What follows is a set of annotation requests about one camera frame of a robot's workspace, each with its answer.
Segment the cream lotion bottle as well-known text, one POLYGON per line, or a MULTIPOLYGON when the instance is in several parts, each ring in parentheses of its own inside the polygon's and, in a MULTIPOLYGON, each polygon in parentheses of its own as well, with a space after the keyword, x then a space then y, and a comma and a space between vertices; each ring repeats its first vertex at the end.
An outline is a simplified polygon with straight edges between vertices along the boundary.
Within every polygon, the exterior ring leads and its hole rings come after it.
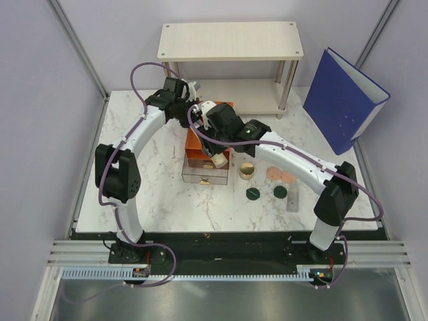
POLYGON ((228 160, 227 160, 226 156, 223 153, 219 153, 219 154, 213 155, 211 157, 211 161, 213 162, 213 164, 217 168, 224 167, 228 163, 228 160))

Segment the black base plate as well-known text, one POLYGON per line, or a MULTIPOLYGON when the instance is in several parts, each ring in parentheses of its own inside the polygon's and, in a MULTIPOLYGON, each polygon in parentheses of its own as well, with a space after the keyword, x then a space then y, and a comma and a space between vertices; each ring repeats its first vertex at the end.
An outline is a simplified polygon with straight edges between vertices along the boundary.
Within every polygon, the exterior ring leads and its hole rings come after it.
POLYGON ((115 239, 109 263, 144 264, 157 272, 296 272, 298 266, 330 268, 344 263, 333 243, 320 251, 307 232, 145 233, 135 247, 115 239))

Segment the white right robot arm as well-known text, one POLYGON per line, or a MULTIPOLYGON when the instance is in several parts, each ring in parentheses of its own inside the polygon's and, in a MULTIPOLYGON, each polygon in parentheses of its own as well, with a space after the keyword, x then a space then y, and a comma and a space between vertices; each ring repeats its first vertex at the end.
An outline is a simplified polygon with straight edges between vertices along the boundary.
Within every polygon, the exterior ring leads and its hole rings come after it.
POLYGON ((187 118, 209 156, 232 148, 288 171, 309 186, 319 198, 306 255, 314 263, 322 263, 330 256, 330 246, 359 195, 353 165, 315 159, 286 142, 263 122, 255 119, 244 122, 227 103, 212 104, 208 110, 193 106, 187 118))

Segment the pink powder puff right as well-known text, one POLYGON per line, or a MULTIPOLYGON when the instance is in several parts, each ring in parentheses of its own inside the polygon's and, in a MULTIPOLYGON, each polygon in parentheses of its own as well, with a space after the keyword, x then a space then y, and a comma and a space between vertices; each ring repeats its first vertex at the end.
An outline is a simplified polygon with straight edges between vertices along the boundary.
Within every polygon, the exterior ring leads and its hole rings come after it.
POLYGON ((294 181, 296 181, 296 177, 288 171, 283 171, 281 175, 281 180, 285 184, 292 184, 294 181))

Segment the white two-tier shelf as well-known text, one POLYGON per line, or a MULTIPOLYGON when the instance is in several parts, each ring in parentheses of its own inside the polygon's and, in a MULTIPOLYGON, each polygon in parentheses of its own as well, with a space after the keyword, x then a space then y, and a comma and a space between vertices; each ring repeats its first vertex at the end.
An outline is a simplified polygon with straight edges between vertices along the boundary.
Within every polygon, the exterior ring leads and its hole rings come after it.
POLYGON ((281 118, 304 51, 294 21, 166 23, 157 58, 182 70, 206 67, 195 79, 202 100, 228 101, 243 115, 281 118))

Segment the dark green lid left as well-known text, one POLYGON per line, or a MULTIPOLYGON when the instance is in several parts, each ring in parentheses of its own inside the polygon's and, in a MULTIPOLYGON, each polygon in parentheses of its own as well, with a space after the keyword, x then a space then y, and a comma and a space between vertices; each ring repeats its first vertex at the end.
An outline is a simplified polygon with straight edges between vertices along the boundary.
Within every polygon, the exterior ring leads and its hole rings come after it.
POLYGON ((246 190, 245 195, 249 200, 255 201, 260 198, 260 191, 254 187, 251 187, 246 190))

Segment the dark green lid right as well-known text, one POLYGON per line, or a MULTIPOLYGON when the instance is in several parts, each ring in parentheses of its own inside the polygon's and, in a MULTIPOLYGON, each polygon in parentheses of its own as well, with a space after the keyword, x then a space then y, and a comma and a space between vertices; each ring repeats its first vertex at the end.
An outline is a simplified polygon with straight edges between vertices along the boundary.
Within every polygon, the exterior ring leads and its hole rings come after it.
POLYGON ((276 186, 274 188, 274 197, 284 199, 288 195, 288 190, 284 186, 276 186))

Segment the pink powder puff left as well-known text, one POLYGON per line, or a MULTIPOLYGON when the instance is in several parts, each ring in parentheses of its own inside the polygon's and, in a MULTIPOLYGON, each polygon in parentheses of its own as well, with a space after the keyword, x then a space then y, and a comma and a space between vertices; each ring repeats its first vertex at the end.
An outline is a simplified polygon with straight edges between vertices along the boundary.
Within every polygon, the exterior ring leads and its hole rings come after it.
POLYGON ((266 177, 271 181, 278 181, 282 177, 282 171, 277 167, 268 167, 266 177))

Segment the gold round jar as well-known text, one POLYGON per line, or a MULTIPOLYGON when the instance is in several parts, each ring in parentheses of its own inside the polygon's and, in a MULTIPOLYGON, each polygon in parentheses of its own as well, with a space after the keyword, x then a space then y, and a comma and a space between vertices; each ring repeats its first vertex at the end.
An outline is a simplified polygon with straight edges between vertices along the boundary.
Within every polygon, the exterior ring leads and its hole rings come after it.
POLYGON ((252 163, 243 163, 239 168, 239 176, 243 180, 250 180, 254 176, 255 167, 252 163))

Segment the pink powder puff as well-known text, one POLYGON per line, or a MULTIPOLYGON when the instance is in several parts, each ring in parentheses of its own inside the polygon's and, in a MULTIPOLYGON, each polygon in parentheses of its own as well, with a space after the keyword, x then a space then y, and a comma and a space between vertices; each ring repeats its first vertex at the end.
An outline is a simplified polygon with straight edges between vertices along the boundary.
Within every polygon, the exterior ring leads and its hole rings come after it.
POLYGON ((294 181, 296 181, 296 177, 288 171, 283 171, 281 175, 281 180, 285 184, 292 184, 294 181))
POLYGON ((277 167, 268 167, 266 177, 271 181, 278 181, 282 177, 282 171, 277 167))

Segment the clear grey tube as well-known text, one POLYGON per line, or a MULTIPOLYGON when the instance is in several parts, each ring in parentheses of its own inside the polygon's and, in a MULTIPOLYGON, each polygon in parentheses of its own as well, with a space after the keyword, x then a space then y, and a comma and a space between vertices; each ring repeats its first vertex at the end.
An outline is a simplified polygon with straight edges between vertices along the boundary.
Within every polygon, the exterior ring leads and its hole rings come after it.
POLYGON ((290 185, 288 189, 286 209, 290 213, 297 213, 299 211, 299 185, 290 185))

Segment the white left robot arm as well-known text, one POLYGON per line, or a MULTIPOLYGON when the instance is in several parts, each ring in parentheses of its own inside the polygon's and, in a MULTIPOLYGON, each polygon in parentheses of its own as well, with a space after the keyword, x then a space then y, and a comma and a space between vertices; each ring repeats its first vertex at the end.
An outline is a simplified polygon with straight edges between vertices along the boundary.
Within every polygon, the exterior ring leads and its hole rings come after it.
POLYGON ((163 88, 142 100, 142 110, 125 133, 112 144, 99 144, 95 151, 95 183, 101 206, 111 206, 118 238, 126 242, 123 254, 132 263, 146 257, 139 242, 143 228, 138 218, 135 196, 141 186, 137 158, 158 130, 176 119, 186 128, 187 112, 198 103, 197 82, 167 77, 163 88))

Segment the dark green lid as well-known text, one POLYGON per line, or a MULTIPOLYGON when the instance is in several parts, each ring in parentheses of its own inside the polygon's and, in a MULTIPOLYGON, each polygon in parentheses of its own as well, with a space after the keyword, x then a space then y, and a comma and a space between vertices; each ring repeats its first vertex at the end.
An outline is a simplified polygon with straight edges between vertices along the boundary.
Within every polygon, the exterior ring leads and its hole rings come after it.
POLYGON ((254 187, 251 187, 246 190, 245 195, 249 200, 255 201, 260 198, 260 191, 254 187))
POLYGON ((284 199, 288 195, 288 190, 284 186, 276 186, 274 188, 274 197, 284 199))

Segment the orange drawer box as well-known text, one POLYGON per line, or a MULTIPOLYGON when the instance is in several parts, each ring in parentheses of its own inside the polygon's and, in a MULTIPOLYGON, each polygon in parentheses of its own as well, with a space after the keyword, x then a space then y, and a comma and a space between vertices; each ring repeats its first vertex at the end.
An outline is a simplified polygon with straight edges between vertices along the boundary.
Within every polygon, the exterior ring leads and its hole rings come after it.
POLYGON ((211 125, 210 128, 205 129, 202 125, 197 124, 196 117, 192 115, 193 109, 196 107, 196 102, 189 102, 189 109, 187 110, 187 119, 189 122, 190 129, 198 138, 201 143, 201 149, 204 154, 211 158, 215 154, 223 153, 227 150, 227 147, 214 143, 214 140, 220 140, 219 132, 214 129, 211 125))

